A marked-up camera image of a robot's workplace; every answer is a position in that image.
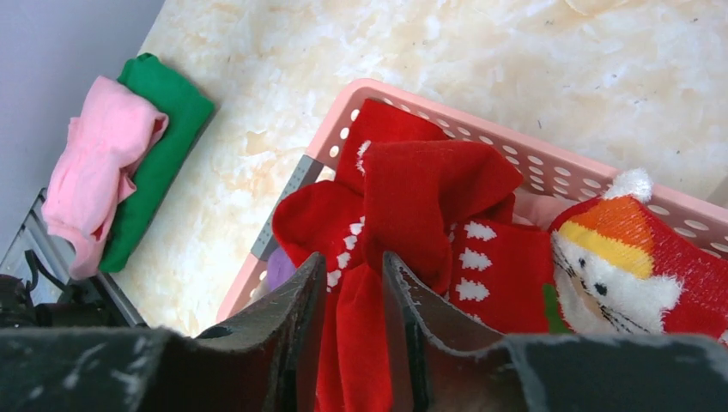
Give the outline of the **red santa sock front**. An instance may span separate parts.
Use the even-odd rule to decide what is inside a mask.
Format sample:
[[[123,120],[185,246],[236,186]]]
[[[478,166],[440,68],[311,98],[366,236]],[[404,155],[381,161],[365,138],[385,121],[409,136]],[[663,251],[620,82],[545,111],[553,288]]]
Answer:
[[[448,137],[436,124],[385,102],[367,99],[349,127],[334,180],[363,192],[363,156],[373,143],[442,141]]]

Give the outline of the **red patterned sock pair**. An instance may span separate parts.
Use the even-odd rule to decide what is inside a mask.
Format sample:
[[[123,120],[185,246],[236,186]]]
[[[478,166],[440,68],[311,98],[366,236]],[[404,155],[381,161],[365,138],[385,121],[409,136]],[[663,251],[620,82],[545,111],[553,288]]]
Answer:
[[[549,235],[536,227],[489,219],[451,226],[449,301],[501,333],[549,330],[543,286],[554,269]]]

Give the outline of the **pink plastic basket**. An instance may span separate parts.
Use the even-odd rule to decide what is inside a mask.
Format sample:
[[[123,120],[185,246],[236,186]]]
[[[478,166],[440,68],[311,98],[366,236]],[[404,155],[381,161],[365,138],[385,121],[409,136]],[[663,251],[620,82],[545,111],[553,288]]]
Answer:
[[[540,222],[532,217],[533,212],[544,214],[551,203],[561,204],[567,195],[573,197],[569,208],[598,197],[604,194],[611,187],[614,178],[622,173],[381,82],[359,80],[351,83],[337,97],[313,143],[300,159],[297,166],[300,176],[289,180],[288,192],[279,199],[279,203],[304,187],[321,181],[334,181],[349,127],[367,99],[385,102],[438,125],[448,137],[447,140],[485,144],[495,149],[521,174],[521,184],[504,201],[454,224],[469,219],[489,219],[506,224],[536,227],[546,232],[550,238],[551,223],[560,214],[549,218],[546,222]],[[725,260],[727,254],[725,209],[654,184],[652,184],[652,197],[646,206],[691,245]],[[245,261],[243,270],[228,290],[218,313],[219,319],[230,318],[246,306],[253,289],[259,284],[259,273],[264,268],[266,259],[277,247],[281,247],[272,228],[274,213],[270,214],[251,254]],[[451,227],[447,232],[449,240],[450,232]],[[419,281],[434,291],[415,272],[411,264],[401,259]],[[549,321],[549,330],[543,333],[567,332],[567,326],[559,310],[554,274],[552,282],[543,286],[545,314]],[[452,304],[447,296],[450,285],[451,282],[442,294],[434,292]]]

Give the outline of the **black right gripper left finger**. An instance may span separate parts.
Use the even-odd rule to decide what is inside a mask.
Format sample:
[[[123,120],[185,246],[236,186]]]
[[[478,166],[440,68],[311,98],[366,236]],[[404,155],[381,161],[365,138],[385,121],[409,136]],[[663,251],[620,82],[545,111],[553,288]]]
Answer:
[[[36,327],[1,279],[4,411],[311,411],[325,305],[313,253],[279,288],[195,338],[165,328]]]

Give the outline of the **plain red sock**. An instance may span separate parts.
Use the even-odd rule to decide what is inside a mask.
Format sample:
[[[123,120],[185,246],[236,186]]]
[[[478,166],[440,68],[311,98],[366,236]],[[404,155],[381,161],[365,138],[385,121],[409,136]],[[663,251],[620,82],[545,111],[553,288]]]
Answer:
[[[396,253],[435,292],[451,281],[448,229],[504,201],[521,174],[476,142],[375,143],[363,156],[362,187],[321,181],[279,203],[274,235],[291,260],[326,261],[318,411],[388,411],[390,362],[382,261]]]

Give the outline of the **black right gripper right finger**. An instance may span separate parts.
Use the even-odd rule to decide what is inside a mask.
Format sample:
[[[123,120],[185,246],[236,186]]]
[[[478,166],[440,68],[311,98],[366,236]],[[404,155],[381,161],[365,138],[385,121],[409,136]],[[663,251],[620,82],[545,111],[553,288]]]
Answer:
[[[396,411],[724,411],[727,351],[697,335],[502,335],[392,252],[383,296]]]

